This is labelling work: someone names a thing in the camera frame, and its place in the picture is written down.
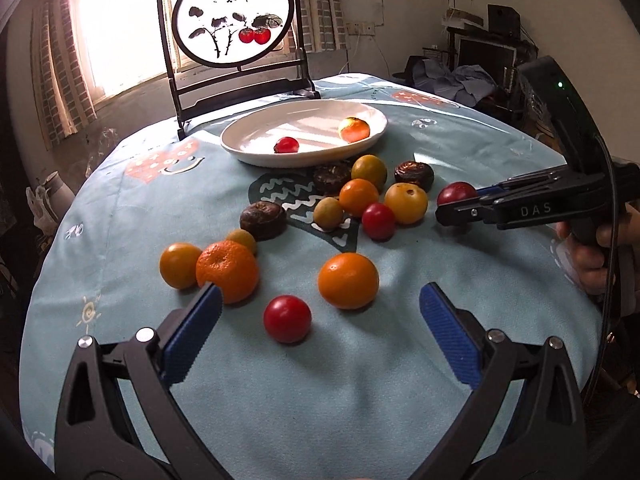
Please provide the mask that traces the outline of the right hand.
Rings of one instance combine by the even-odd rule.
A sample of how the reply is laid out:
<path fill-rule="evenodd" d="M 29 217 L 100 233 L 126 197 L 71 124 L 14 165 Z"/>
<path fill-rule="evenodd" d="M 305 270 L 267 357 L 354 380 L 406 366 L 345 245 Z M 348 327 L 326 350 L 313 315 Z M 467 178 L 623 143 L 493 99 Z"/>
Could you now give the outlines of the right hand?
<path fill-rule="evenodd" d="M 632 205 L 627 205 L 626 209 L 618 224 L 617 241 L 634 250 L 634 293 L 639 297 L 639 211 Z M 558 222 L 554 227 L 559 239 L 567 242 L 570 267 L 577 283 L 588 294 L 603 294 L 606 282 L 604 250 L 610 247 L 612 228 L 605 224 L 600 226 L 597 229 L 597 246 L 593 247 L 578 243 L 566 222 Z"/>

